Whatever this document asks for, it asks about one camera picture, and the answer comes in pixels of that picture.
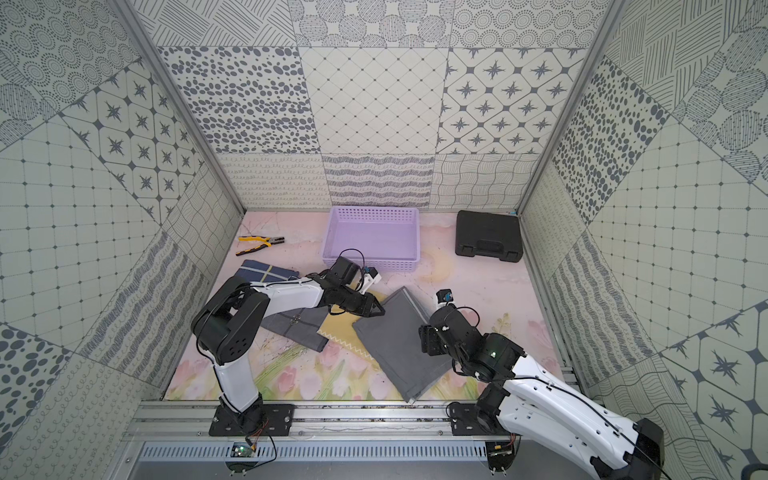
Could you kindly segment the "yellow zigzag pillowcase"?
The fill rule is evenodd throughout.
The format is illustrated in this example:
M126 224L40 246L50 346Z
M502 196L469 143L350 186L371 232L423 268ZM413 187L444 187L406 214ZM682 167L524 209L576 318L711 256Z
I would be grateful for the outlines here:
M358 357L376 364L376 360L359 339L353 325L360 316L345 313L338 307L332 307L318 329L321 336L333 341Z

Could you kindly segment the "plain grey pillowcase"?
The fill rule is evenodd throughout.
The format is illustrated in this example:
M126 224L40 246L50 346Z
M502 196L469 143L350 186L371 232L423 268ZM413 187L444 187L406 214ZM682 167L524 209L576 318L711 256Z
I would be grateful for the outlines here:
M428 316L407 288L389 295L383 308L384 315L361 318L353 329L402 399L416 401L450 370L451 360L422 351L419 328Z

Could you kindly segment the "purple plastic basket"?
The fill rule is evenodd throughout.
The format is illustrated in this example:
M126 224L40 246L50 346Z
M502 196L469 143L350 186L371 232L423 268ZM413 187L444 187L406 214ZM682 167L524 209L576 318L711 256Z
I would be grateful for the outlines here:
M413 272L420 261L416 208L335 206L330 211L322 259L339 255L379 272Z

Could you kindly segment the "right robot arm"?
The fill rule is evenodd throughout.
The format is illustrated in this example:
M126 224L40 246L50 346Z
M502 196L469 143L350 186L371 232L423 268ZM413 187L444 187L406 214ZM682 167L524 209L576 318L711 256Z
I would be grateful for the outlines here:
M486 386L462 424L534 441L594 479L664 476L660 426L647 418L633 421L592 401L512 340L480 332L454 304L435 311L420 326L419 337L424 353L449 356L456 374Z

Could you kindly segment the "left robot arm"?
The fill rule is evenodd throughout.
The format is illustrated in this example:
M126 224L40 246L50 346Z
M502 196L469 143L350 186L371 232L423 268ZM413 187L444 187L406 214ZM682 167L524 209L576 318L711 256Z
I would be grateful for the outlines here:
M202 307L192 321L197 347L208 352L221 389L220 400L238 421L260 418L262 397L253 382L247 358L265 317L299 308L331 309L358 317L376 317L384 307L368 289L381 280L374 268L362 271L362 285L329 270L296 280L251 282L233 276Z

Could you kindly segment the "dark grey plaid pillowcase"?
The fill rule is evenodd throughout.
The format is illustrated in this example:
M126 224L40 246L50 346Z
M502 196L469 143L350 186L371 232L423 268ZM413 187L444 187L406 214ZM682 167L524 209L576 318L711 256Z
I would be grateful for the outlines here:
M266 316L261 327L310 350L321 352L328 343L328 339L319 333L326 316L326 307L299 308Z

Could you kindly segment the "navy striped folded cloth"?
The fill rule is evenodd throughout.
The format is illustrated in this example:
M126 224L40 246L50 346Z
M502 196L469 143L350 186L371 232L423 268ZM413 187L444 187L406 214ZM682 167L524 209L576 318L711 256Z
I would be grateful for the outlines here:
M235 275L248 282L274 283L300 278L298 271L273 266L255 260L245 260Z

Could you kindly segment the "black plastic tool case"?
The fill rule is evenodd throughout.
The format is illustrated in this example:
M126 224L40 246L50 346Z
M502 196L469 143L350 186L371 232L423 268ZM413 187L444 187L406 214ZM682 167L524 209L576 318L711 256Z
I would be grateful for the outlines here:
M518 263L524 253L517 216L461 210L456 216L455 254Z

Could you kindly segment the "yellow handled pliers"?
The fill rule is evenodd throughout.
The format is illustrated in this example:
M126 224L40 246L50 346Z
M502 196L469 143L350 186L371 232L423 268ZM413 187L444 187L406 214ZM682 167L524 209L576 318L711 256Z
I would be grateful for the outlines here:
M259 252L261 250L270 248L275 245L280 245L285 242L284 237L262 237L262 236L240 236L238 238L240 243L247 243L247 246L243 246L238 250L235 255L240 257Z

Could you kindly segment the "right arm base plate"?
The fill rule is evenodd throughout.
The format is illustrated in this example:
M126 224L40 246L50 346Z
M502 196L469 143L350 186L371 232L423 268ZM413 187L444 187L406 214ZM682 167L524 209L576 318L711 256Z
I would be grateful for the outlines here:
M446 406L453 436L511 436L518 432L504 429L496 417L473 403L451 402Z

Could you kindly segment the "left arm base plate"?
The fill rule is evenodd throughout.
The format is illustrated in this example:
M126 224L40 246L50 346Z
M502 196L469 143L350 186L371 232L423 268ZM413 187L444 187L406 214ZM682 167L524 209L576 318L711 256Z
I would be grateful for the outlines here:
M254 404L238 413L221 402L214 413L208 434L211 437L253 436L257 433L286 437L293 423L293 404Z

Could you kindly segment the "aluminium mounting rail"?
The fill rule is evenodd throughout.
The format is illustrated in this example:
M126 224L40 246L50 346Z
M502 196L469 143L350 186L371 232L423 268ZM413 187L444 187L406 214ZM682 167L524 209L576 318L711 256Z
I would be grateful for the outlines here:
M428 439L453 436L446 406L451 402L310 402L293 404L293 423L286 439ZM243 439L242 436L211 437L208 432L219 403L144 402L130 421L127 440ZM476 405L491 415L488 403ZM564 409L543 406L517 396L501 401L496 417L506 430L530 438L572 438L590 444L597 438L615 439L624 429L602 407L570 400Z

